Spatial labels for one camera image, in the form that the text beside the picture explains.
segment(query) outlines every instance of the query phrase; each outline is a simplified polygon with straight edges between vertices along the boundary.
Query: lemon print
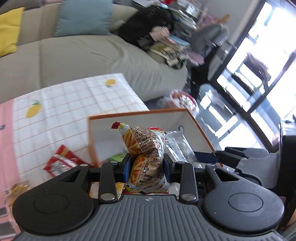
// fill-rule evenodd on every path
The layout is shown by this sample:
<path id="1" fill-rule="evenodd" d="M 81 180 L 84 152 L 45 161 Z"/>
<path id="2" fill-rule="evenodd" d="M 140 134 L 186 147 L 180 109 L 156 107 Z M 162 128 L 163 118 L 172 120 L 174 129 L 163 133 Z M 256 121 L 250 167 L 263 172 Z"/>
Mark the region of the lemon print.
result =
<path id="1" fill-rule="evenodd" d="M 114 80 L 114 79 L 108 79 L 108 80 L 106 80 L 106 82 L 105 82 L 105 85 L 106 85 L 108 88 L 112 88 L 112 86 L 115 85 L 115 84 L 116 84 L 116 80 Z"/>
<path id="2" fill-rule="evenodd" d="M 41 105 L 38 100 L 33 101 L 32 106 L 27 110 L 26 118 L 32 118 L 38 114 Z"/>

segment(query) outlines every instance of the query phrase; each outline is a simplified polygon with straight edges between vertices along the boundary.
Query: beige sofa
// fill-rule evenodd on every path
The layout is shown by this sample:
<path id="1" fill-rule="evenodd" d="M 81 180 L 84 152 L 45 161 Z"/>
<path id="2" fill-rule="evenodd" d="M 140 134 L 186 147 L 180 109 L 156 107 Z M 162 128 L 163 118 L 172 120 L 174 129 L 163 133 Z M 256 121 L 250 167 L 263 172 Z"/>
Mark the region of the beige sofa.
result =
<path id="1" fill-rule="evenodd" d="M 174 70 L 116 35 L 54 38 L 59 3 L 24 11 L 18 50 L 0 58 L 0 103 L 58 83 L 100 74 L 124 74 L 149 100 L 184 86 L 187 69 Z M 137 10 L 113 5 L 114 32 Z"/>

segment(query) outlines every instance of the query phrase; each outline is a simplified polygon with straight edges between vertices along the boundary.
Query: french fries snack bag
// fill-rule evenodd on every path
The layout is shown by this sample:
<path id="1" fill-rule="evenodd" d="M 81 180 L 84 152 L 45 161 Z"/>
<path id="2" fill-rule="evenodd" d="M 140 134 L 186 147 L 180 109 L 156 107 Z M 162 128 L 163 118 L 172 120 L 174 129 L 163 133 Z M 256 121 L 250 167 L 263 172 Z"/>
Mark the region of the french fries snack bag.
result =
<path id="1" fill-rule="evenodd" d="M 118 128 L 129 153 L 138 155 L 123 194 L 168 193 L 169 183 L 163 173 L 163 130 L 133 127 L 120 122 L 113 123 L 111 128 Z"/>

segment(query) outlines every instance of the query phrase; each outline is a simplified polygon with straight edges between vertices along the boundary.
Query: yellow pillow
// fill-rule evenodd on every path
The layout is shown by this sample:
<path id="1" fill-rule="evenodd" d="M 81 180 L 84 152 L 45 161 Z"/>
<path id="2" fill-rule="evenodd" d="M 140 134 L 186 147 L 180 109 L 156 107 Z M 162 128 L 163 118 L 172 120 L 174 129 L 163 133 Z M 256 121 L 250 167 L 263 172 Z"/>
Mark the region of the yellow pillow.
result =
<path id="1" fill-rule="evenodd" d="M 20 7 L 0 15 L 0 57 L 17 51 L 23 10 Z"/>

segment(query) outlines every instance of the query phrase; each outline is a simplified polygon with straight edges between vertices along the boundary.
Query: cardboard box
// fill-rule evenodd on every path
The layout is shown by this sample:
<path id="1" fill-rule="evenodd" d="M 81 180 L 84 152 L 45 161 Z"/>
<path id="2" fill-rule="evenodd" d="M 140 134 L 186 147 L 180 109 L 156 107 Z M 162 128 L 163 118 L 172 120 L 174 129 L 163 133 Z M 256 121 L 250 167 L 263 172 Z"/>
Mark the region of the cardboard box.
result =
<path id="1" fill-rule="evenodd" d="M 109 115 L 94 115 L 88 120 L 89 153 L 95 166 L 99 167 L 107 158 L 127 153 L 119 130 L 111 129 L 114 122 L 130 126 L 149 128 L 157 126 L 166 131 L 184 128 L 184 136 L 193 151 L 214 151 L 209 139 L 187 109 L 162 109 Z"/>

